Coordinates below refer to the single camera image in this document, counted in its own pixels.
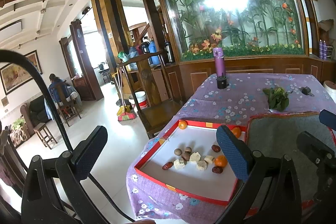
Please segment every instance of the picture frame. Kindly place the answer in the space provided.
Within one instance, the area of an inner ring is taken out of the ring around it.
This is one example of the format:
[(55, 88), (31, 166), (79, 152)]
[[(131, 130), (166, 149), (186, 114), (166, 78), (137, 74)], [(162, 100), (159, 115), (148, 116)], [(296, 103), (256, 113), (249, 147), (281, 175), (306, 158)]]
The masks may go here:
[[(25, 57), (35, 65), (40, 74), (43, 74), (37, 50), (25, 54)], [(6, 95), (32, 80), (31, 75), (25, 69), (13, 63), (0, 69), (0, 77)]]

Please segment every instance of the white floor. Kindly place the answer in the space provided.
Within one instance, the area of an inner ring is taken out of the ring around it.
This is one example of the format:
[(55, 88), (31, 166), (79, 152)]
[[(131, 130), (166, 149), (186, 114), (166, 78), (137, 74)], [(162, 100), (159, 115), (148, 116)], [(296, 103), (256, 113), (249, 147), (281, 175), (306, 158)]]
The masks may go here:
[[(97, 125), (104, 126), (108, 131), (108, 141), (98, 158), (91, 174), (105, 188), (119, 208), (130, 217), (134, 218), (128, 194), (126, 190), (126, 172), (129, 165), (139, 155), (147, 143), (148, 138), (145, 129), (139, 118), (129, 121), (127, 125), (121, 125), (117, 121), (116, 113), (119, 107), (117, 91), (110, 83), (101, 87), (104, 99), (99, 102), (83, 102), (82, 119), (74, 118), (69, 122), (70, 127), (65, 125), (71, 145), (76, 145), (85, 140)], [(27, 142), (17, 148), (19, 155), (27, 166), (31, 158), (40, 155), (43, 159), (58, 157), (67, 150), (55, 122), (47, 124), (49, 130), (58, 141), (58, 144), (51, 143), (52, 149), (44, 147), (38, 136), (35, 134)], [(59, 180), (56, 185), (61, 198), (68, 202)], [(81, 182), (84, 189), (103, 215), (113, 224), (129, 223), (119, 215), (106, 200), (103, 194), (89, 180)], [(156, 223), (184, 224), (182, 220), (156, 220)]]

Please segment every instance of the wooden chair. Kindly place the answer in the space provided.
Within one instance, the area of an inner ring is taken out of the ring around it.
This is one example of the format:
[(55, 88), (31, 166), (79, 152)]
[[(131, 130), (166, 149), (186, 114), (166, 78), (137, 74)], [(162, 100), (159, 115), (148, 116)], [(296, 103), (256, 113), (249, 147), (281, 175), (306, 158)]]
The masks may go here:
[[(161, 131), (172, 117), (180, 110), (182, 107), (173, 98), (173, 93), (168, 79), (166, 68), (162, 59), (162, 50), (155, 53), (141, 54), (139, 56), (133, 57), (127, 62), (117, 64), (118, 67), (122, 67), (126, 75), (128, 85), (130, 86), (131, 94), (134, 98), (135, 105), (138, 109), (138, 115), (147, 131), (148, 137), (151, 139), (154, 134)], [(163, 73), (164, 82), (168, 90), (168, 99), (161, 101), (160, 93), (158, 87), (155, 83), (151, 67), (148, 63), (148, 58), (152, 56), (158, 56), (161, 64), (161, 71)], [(149, 107), (141, 109), (137, 97), (135, 96), (134, 89), (130, 82), (130, 77), (127, 72), (126, 66), (130, 63), (136, 63), (139, 71), (139, 78), (142, 84), (143, 90), (146, 92), (147, 102)]]
[[(62, 87), (64, 87), (66, 89), (68, 89), (67, 85), (65, 84), (65, 82), (60, 82), (58, 84), (55, 85), (55, 88), (58, 92), (59, 98), (61, 99), (61, 102), (57, 102), (58, 105), (58, 113), (60, 114), (60, 116), (63, 117), (64, 121), (66, 122), (66, 124), (68, 125), (68, 127), (70, 127), (69, 125), (69, 121), (74, 118), (79, 116), (79, 118), (81, 119), (82, 117), (79, 114), (79, 111), (75, 105), (75, 100), (70, 99), (70, 101), (68, 102), (66, 99), (66, 96), (63, 93)], [(70, 117), (64, 115), (64, 112), (67, 113), (68, 110), (73, 111), (73, 115), (70, 115)]]

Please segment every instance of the bucket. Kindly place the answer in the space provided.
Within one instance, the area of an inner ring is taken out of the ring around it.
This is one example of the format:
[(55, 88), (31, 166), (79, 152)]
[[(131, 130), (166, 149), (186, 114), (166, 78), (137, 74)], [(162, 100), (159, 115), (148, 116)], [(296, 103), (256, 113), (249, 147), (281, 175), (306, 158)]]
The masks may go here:
[[(140, 109), (144, 109), (147, 107), (147, 98), (146, 98), (146, 93), (144, 91), (138, 91), (135, 93), (135, 96), (138, 100)], [(134, 108), (135, 112), (137, 112), (137, 107), (135, 105), (135, 101), (133, 99), (133, 96), (131, 95), (128, 97), (129, 102), (131, 103), (132, 107)]]

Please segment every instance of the tangerine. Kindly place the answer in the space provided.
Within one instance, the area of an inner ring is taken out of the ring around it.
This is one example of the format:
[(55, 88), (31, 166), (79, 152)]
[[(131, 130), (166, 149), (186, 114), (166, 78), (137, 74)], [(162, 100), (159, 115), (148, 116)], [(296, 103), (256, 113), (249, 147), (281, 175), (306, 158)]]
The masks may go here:
[(231, 130), (231, 132), (236, 136), (237, 139), (242, 134), (242, 130), (239, 127), (235, 127), (233, 130)]
[(179, 126), (180, 129), (186, 129), (188, 124), (187, 124), (186, 121), (181, 120), (181, 121), (179, 121), (178, 126)]
[(227, 165), (227, 159), (224, 155), (220, 155), (215, 159), (214, 164), (224, 168)]

